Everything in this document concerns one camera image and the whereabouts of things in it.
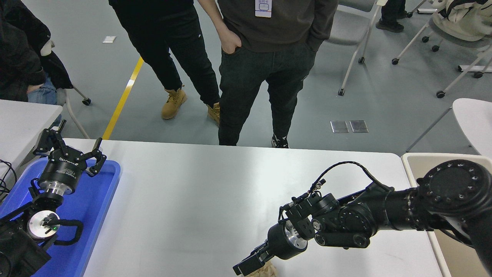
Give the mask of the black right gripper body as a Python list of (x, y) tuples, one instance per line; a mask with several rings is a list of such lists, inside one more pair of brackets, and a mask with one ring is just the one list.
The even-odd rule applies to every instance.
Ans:
[(269, 254), (288, 260), (306, 251), (308, 241), (300, 237), (293, 224), (281, 222), (272, 226), (267, 235)]

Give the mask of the person's right hand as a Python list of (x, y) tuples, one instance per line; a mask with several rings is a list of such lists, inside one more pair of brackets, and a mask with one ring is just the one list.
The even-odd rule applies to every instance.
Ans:
[(218, 31), (221, 42), (221, 48), (226, 54), (233, 54), (238, 48), (241, 48), (241, 39), (227, 27)]

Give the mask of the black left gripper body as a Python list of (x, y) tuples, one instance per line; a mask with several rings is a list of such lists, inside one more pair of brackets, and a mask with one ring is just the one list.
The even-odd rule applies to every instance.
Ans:
[(86, 161), (81, 159), (83, 153), (71, 147), (67, 148), (68, 155), (62, 149), (53, 150), (48, 156), (48, 163), (38, 179), (38, 186), (45, 190), (48, 184), (57, 181), (75, 190), (81, 179)]

